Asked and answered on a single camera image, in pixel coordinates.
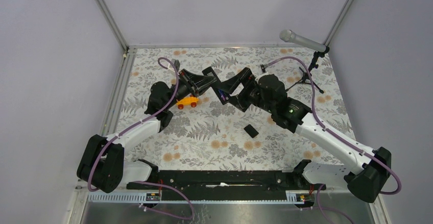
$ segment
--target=white wall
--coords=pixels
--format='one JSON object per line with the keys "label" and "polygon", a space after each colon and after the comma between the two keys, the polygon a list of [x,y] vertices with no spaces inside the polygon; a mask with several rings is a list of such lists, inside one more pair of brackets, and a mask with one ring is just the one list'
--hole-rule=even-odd
{"label": "white wall", "polygon": [[433,219],[432,2],[355,0],[331,43],[356,138],[389,149],[403,182],[384,198],[393,224]]}
{"label": "white wall", "polygon": [[105,0],[130,45],[281,43],[287,28],[322,42],[345,1]]}
{"label": "white wall", "polygon": [[58,224],[122,50],[94,0],[0,9],[0,223]]}

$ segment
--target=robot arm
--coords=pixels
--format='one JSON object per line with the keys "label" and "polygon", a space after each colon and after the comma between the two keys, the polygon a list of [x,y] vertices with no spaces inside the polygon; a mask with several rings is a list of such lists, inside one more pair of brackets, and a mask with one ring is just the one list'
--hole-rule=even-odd
{"label": "robot arm", "polygon": [[[203,74],[217,77],[211,67],[205,69]],[[244,87],[242,91],[236,96],[230,96],[239,84]],[[259,107],[269,112],[272,120],[278,126],[317,143],[344,164],[341,167],[308,162],[302,174],[310,183],[324,183],[348,188],[356,197],[372,203],[389,178],[390,173],[378,163],[358,153],[322,129],[316,122],[311,108],[288,97],[284,84],[275,75],[264,73],[256,78],[249,68],[244,68],[236,76],[224,82],[217,78],[212,88],[223,104],[230,103],[243,112],[250,105]],[[337,133],[349,143],[363,150],[364,153],[374,155],[391,168],[391,153],[385,148],[374,150],[347,137],[325,121],[320,121],[327,129]]]}
{"label": "robot arm", "polygon": [[[136,125],[109,145],[105,152],[106,157],[99,161],[93,174],[91,182],[93,186],[108,193],[120,183],[148,180],[151,171],[157,169],[157,166],[145,161],[124,163],[125,152],[167,127],[173,117],[169,108],[175,105],[176,101],[189,94],[200,96],[211,87],[222,104],[230,103],[243,112],[250,105],[257,106],[269,112],[278,126],[317,143],[343,162],[344,166],[321,165],[309,160],[302,161],[299,164],[302,165],[301,169],[300,167],[295,169],[297,172],[301,170],[302,176],[310,184],[324,183],[330,186],[347,187],[363,201],[372,203],[376,199],[390,174],[376,162],[323,131],[322,127],[316,123],[311,108],[288,97],[284,84],[275,75],[264,73],[256,78],[249,68],[244,68],[236,76],[221,82],[211,67],[203,70],[203,74],[204,76],[201,76],[185,69],[181,70],[176,99],[164,111],[143,122],[150,114],[164,107],[174,93],[174,86],[169,88],[164,82],[156,82],[152,85],[148,107],[145,116],[140,120],[141,124]],[[230,94],[239,84],[243,84],[244,88],[238,95],[231,96]],[[391,167],[391,153],[385,148],[374,150],[352,140],[324,121],[322,122],[349,143],[374,155]],[[77,170],[77,176],[80,179],[88,180],[90,169],[101,148],[115,136],[119,137],[116,133],[107,137],[99,135],[91,137]]]}

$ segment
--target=metal frame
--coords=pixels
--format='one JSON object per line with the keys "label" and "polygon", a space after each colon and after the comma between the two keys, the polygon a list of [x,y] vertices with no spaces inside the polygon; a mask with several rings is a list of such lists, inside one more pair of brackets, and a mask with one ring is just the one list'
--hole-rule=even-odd
{"label": "metal frame", "polygon": [[337,19],[334,22],[334,25],[332,25],[331,31],[329,31],[328,36],[326,37],[325,41],[323,42],[324,45],[329,46],[331,44],[331,41],[336,34],[337,30],[339,29],[344,17],[346,16],[347,12],[350,9],[350,6],[352,6],[354,0],[346,0],[346,2],[343,5],[343,8],[341,9]]}
{"label": "metal frame", "polygon": [[141,48],[271,48],[271,47],[282,47],[282,48],[291,48],[291,47],[302,47],[293,43],[278,43],[278,44],[191,44],[191,45],[183,45],[183,44],[154,44],[154,45],[131,45],[130,48],[141,49]]}
{"label": "metal frame", "polygon": [[[135,56],[138,48],[216,48],[216,47],[300,47],[292,43],[280,43],[280,44],[197,44],[197,45],[134,45],[128,46],[126,40],[124,39],[120,29],[118,28],[116,22],[113,19],[106,3],[104,0],[95,0],[103,12],[107,23],[111,27],[116,39],[118,40],[121,47],[127,51],[127,54],[123,56],[122,64],[116,76],[116,83],[114,85],[113,91],[111,93],[110,104],[107,107],[106,115],[101,128],[101,135],[107,135],[113,133],[116,130],[117,121],[119,119],[123,100],[125,98],[126,89],[128,86],[129,77],[131,74],[132,66],[135,60]],[[328,36],[323,42],[326,46],[331,44],[331,41],[339,29],[344,17],[346,16],[348,10],[350,9],[354,0],[346,0],[341,12],[339,13],[335,23],[333,24]],[[81,222],[86,203],[88,202],[89,192],[86,189],[86,183],[83,181],[78,181],[76,189],[74,190],[72,197],[70,199],[68,209],[64,218],[63,223],[67,224],[79,224]],[[124,186],[118,187],[116,191],[128,191],[125,190]],[[383,203],[383,198],[381,195],[376,199],[376,201],[370,204],[370,209],[374,218],[375,223],[380,224],[390,224],[390,218],[388,212]]]}
{"label": "metal frame", "polygon": [[119,27],[117,26],[116,22],[114,21],[113,16],[111,15],[110,10],[107,7],[107,4],[104,0],[95,0],[98,4],[99,8],[101,9],[102,13],[105,16],[105,19],[107,20],[108,25],[112,29],[117,41],[121,45],[124,51],[128,50],[128,43],[126,42],[125,38],[123,37]]}
{"label": "metal frame", "polygon": [[[129,203],[129,204],[153,204],[155,202],[146,201],[147,193],[158,193],[157,190],[128,190],[128,191],[114,191],[110,194],[104,192],[91,192],[88,194],[88,202],[96,203]],[[231,205],[287,205],[287,204],[298,204],[301,205],[304,202],[296,201],[296,194],[291,190],[285,191],[287,200],[255,200],[255,201],[239,201],[239,200],[218,200],[218,201],[205,201],[205,200],[191,200],[193,204],[231,204]],[[158,201],[159,204],[185,204],[185,201]]]}
{"label": "metal frame", "polygon": [[128,81],[131,75],[136,54],[136,48],[129,48],[128,53],[122,62],[119,73],[117,74],[116,84],[114,85],[111,101],[107,108],[105,119],[101,128],[102,136],[114,133],[116,131],[117,121],[119,120],[121,114],[123,100],[125,98]]}

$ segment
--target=floral tablecloth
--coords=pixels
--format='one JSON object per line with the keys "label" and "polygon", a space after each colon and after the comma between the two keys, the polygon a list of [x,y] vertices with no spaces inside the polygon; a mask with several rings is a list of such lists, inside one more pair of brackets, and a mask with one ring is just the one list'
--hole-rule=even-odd
{"label": "floral tablecloth", "polygon": [[[268,63],[283,56],[294,56],[306,65],[311,62],[313,51],[306,48],[150,48],[138,49],[125,95],[117,131],[138,121],[146,110],[150,86],[156,81],[167,84],[174,77],[160,68],[158,57],[175,58],[181,68],[201,74],[206,67],[213,67],[222,81],[234,76],[242,68],[249,67],[257,76],[259,64]],[[314,81],[325,90],[317,92],[319,115],[349,137],[353,131],[329,57],[319,59],[319,68],[312,71]],[[286,86],[301,77],[300,64],[284,60],[268,68]],[[296,85],[288,95],[301,102],[311,103],[311,87]],[[158,135],[126,154],[126,160],[146,159],[161,169],[184,170],[277,170],[293,169],[302,159],[325,164],[340,164],[334,156],[315,143],[292,134],[275,125],[270,114],[251,106],[245,113],[234,106],[222,105],[209,89],[200,97],[197,107],[185,106],[174,113],[170,125]],[[244,127],[251,124],[258,136],[251,138]]]}

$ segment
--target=microphone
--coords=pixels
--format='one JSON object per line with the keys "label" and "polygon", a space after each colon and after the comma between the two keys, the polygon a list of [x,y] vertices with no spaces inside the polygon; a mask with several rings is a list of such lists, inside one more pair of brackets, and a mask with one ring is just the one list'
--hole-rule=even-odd
{"label": "microphone", "polygon": [[300,35],[295,34],[292,30],[283,30],[280,32],[280,39],[284,42],[291,42],[303,47],[307,47],[313,49],[318,52],[327,53],[329,51],[329,47],[324,44],[317,43],[310,39],[304,38]]}

